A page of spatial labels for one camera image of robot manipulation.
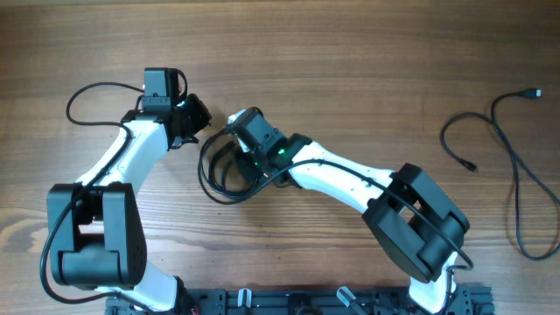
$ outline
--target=wooden table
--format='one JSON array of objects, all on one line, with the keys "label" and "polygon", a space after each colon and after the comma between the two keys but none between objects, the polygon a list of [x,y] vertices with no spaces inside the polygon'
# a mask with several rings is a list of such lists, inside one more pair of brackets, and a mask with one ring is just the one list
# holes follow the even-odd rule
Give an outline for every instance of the wooden table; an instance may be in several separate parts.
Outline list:
[{"label": "wooden table", "polygon": [[[460,282],[493,287],[499,314],[558,313],[560,256],[531,262],[515,243],[511,165],[483,123],[497,95],[539,87],[540,101],[499,109],[514,147],[560,192],[560,10],[554,2],[267,2],[0,9],[0,312],[101,314],[69,306],[39,284],[46,194],[86,172],[115,128],[82,128],[64,114],[96,81],[142,86],[145,67],[178,67],[209,107],[213,127],[251,106],[285,134],[305,134],[365,165],[422,166],[471,222],[475,262]],[[119,120],[137,95],[87,92],[73,114]],[[187,288],[355,288],[408,285],[353,209],[317,192],[267,188],[220,206],[196,179],[199,145],[167,154],[137,196],[149,258]],[[522,228],[531,253],[557,239],[558,209],[522,174]],[[70,296],[86,295],[57,288]]]}]

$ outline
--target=wood grain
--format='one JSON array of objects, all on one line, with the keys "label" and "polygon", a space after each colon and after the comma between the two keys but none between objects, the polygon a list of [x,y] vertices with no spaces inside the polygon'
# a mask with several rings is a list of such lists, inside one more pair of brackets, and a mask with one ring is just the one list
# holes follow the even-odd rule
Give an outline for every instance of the wood grain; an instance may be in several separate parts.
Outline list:
[{"label": "wood grain", "polygon": [[[81,128],[64,107],[95,81],[141,86],[144,67],[178,67],[225,117],[258,106],[285,134],[374,167],[422,166],[471,222],[465,251],[475,270],[460,282],[493,287],[499,314],[556,314],[559,257],[530,262],[515,245],[511,170],[482,122],[449,131],[479,165],[445,155],[441,125],[485,111],[504,92],[542,88],[540,101],[510,100],[500,123],[534,172],[560,192],[560,10],[543,2],[225,2],[33,6],[0,9],[0,312],[100,314],[68,306],[39,284],[46,193],[72,182],[117,130]],[[136,95],[86,93],[73,114],[118,120]],[[137,197],[150,260],[188,288],[407,285],[352,209],[316,192],[265,189],[239,206],[200,190],[199,145],[170,152]],[[522,227],[531,253],[557,238],[558,209],[522,175]],[[83,292],[57,288],[68,295]]]}]

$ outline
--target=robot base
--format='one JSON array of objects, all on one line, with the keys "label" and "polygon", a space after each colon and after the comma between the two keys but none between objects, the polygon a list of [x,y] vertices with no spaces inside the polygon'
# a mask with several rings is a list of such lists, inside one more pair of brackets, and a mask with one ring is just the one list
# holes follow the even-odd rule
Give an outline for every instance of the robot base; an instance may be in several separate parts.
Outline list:
[{"label": "robot base", "polygon": [[[346,307],[334,290],[189,290],[197,306],[185,315],[356,315],[356,305],[371,315],[429,314],[410,300],[408,290],[408,287],[356,290],[352,292],[356,297],[353,307]],[[493,315],[494,311],[491,288],[458,285],[445,313]],[[144,312],[136,311],[125,301],[109,298],[105,315],[144,315]]]}]

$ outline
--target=wooden surface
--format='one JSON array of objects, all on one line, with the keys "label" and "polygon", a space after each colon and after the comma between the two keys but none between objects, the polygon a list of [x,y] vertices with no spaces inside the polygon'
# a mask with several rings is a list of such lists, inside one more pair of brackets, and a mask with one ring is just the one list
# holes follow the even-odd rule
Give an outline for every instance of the wooden surface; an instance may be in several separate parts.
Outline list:
[{"label": "wooden surface", "polygon": [[[78,88],[143,84],[145,67],[178,67],[212,112],[258,106],[285,134],[299,132],[365,165],[422,166],[471,222],[474,260],[460,282],[493,287],[499,314],[558,313],[560,256],[531,262],[515,245],[508,156],[482,122],[444,121],[487,110],[504,92],[502,128],[538,176],[560,193],[560,11],[554,2],[184,3],[0,9],[0,312],[101,314],[68,306],[39,284],[46,193],[86,172],[114,128],[67,122]],[[137,95],[86,93],[73,114],[118,120]],[[316,192],[268,188],[239,206],[200,190],[199,145],[170,152],[137,196],[149,259],[188,288],[336,288],[408,285],[353,209]],[[557,238],[555,209],[523,174],[522,227],[531,253]],[[57,287],[69,295],[86,295]]]}]

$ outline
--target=cable end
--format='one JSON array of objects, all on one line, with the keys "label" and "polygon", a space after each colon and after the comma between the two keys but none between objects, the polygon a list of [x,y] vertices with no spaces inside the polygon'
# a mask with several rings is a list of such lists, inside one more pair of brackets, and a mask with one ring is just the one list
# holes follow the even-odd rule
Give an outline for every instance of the cable end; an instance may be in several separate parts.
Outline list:
[{"label": "cable end", "polygon": [[458,161],[459,163],[461,163],[461,165],[463,165],[464,167],[466,167],[467,170],[474,172],[476,171],[476,164],[473,162],[469,162],[467,160],[461,159]]},{"label": "cable end", "polygon": [[529,88],[520,92],[520,95],[529,99],[537,99],[541,97],[543,91],[540,88]]}]

